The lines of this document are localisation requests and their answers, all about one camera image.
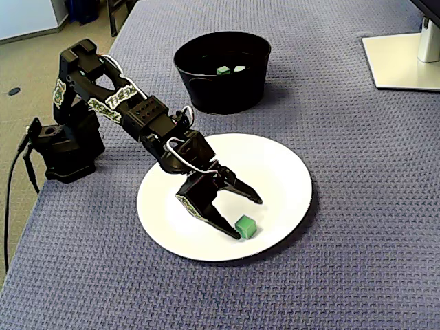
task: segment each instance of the monitor stand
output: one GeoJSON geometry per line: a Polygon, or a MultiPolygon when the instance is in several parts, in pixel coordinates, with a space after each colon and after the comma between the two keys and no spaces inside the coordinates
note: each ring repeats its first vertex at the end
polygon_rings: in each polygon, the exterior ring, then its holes
{"type": "Polygon", "coordinates": [[[421,33],[362,42],[377,88],[440,91],[440,29],[430,19],[421,33]]]}

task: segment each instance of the green block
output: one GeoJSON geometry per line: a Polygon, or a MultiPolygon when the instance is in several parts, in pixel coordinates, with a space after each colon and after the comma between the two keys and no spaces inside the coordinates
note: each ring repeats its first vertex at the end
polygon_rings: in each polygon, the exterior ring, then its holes
{"type": "Polygon", "coordinates": [[[234,72],[243,71],[246,67],[244,65],[237,65],[234,69],[234,72]]]}
{"type": "Polygon", "coordinates": [[[244,239],[250,239],[256,232],[255,220],[243,215],[236,223],[235,229],[244,239]]]}
{"type": "Polygon", "coordinates": [[[231,70],[229,70],[229,67],[227,66],[223,66],[223,67],[218,67],[217,68],[217,74],[218,75],[222,75],[222,74],[230,74],[231,70]]]}

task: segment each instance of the robotic arm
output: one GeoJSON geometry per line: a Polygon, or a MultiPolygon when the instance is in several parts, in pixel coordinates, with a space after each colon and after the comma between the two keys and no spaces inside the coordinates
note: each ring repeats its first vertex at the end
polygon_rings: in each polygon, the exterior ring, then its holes
{"type": "Polygon", "coordinates": [[[24,159],[30,177],[32,149],[43,156],[48,179],[69,183],[94,172],[94,160],[105,149],[96,113],[119,124],[142,143],[163,171],[188,176],[176,197],[192,216],[235,239],[241,238],[212,201],[218,191],[228,190],[262,204],[256,191],[213,160],[215,152],[203,135],[190,129],[194,121],[190,107],[168,115],[165,104],[144,94],[110,56],[98,55],[89,39],[60,55],[54,91],[54,119],[58,124],[41,126],[35,118],[28,128],[30,143],[24,159]],[[109,77],[115,89],[98,86],[95,81],[101,76],[109,77]]]}

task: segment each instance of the sticker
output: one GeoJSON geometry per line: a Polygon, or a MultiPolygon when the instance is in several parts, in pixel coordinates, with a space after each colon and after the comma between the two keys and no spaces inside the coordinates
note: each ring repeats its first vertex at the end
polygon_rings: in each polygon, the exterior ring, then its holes
{"type": "Polygon", "coordinates": [[[104,117],[107,117],[118,124],[121,123],[121,114],[117,111],[110,110],[104,103],[96,100],[95,98],[91,98],[87,104],[89,105],[90,109],[93,109],[104,117]]]}
{"type": "Polygon", "coordinates": [[[205,222],[209,222],[208,220],[206,220],[205,218],[203,218],[195,209],[195,207],[190,203],[189,200],[187,200],[186,197],[184,196],[180,196],[180,195],[176,195],[177,199],[182,203],[183,206],[185,206],[185,209],[188,211],[188,213],[190,215],[192,215],[194,218],[198,219],[198,220],[202,220],[205,222]]]}
{"type": "Polygon", "coordinates": [[[64,93],[66,92],[66,84],[62,82],[60,78],[56,80],[56,86],[54,90],[54,103],[58,109],[61,108],[61,104],[64,101],[64,93]]]}
{"type": "Polygon", "coordinates": [[[127,85],[119,89],[119,91],[108,97],[105,102],[109,105],[111,110],[116,109],[116,107],[123,101],[128,100],[131,96],[135,95],[138,91],[133,85],[127,85]]]}

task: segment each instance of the textured fabric surface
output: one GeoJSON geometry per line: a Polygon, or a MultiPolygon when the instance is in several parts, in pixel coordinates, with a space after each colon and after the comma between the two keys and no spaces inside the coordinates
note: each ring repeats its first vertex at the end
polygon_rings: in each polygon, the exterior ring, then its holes
{"type": "Polygon", "coordinates": [[[174,110],[189,103],[173,67],[180,45],[218,30],[272,44],[262,102],[197,112],[195,128],[297,152],[313,177],[311,210],[252,259],[175,256],[137,216],[155,160],[101,120],[96,173],[44,186],[5,281],[0,328],[438,329],[440,95],[376,90],[361,42],[420,22],[402,0],[139,2],[111,54],[174,110]]]}

